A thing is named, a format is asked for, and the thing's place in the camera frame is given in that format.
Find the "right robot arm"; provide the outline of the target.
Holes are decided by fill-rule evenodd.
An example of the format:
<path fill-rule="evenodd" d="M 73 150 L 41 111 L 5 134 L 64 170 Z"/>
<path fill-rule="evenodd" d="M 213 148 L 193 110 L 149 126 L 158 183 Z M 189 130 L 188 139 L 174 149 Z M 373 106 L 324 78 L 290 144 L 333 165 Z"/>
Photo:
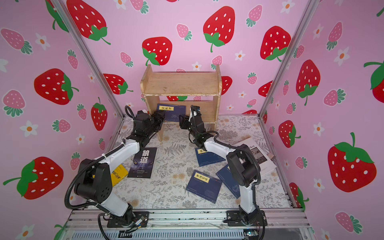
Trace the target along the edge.
<path fill-rule="evenodd" d="M 261 167 L 250 148 L 245 144 L 233 146 L 223 143 L 218 139 L 218 132 L 205 129 L 198 114 L 180 115 L 179 123 L 181 129 L 188 130 L 194 137 L 192 143 L 199 149 L 227 159 L 232 177 L 240 189 L 239 217 L 246 226 L 255 224 L 257 217 L 263 216 L 256 202 L 256 186 L 261 183 Z"/>

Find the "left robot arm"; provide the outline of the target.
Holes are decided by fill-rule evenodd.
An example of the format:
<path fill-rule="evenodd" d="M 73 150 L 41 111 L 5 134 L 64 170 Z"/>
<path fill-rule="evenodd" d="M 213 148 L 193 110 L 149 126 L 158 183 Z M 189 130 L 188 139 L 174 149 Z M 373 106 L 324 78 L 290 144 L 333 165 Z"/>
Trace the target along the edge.
<path fill-rule="evenodd" d="M 123 227 L 135 223 L 133 207 L 113 193 L 111 175 L 125 160 L 143 150 L 161 130 L 165 112 L 155 111 L 149 115 L 139 111 L 133 120 L 132 133 L 118 147 L 97 159 L 81 162 L 78 174 L 66 192 L 65 206 L 68 209 L 95 206 Z"/>

